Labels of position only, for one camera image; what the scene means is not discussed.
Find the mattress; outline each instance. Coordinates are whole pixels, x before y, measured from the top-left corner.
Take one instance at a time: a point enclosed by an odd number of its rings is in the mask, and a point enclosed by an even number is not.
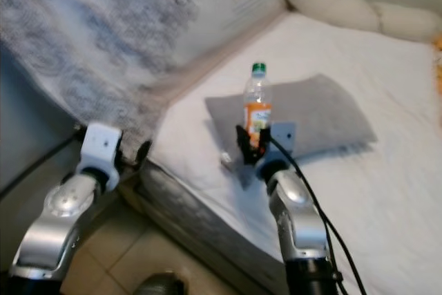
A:
[[[257,59],[267,62],[273,83],[322,73],[354,96],[378,142],[303,158],[305,175],[368,294],[439,294],[442,135],[433,58],[429,45],[287,14],[168,110],[143,170],[144,190],[183,227],[206,225],[199,240],[219,236],[215,249],[246,271],[262,263],[271,281],[260,282],[279,292],[283,273],[271,267],[282,266],[282,257],[265,185],[256,180],[245,189],[220,164],[222,145],[204,98],[241,93]],[[357,294],[339,249],[336,258],[347,290]]]

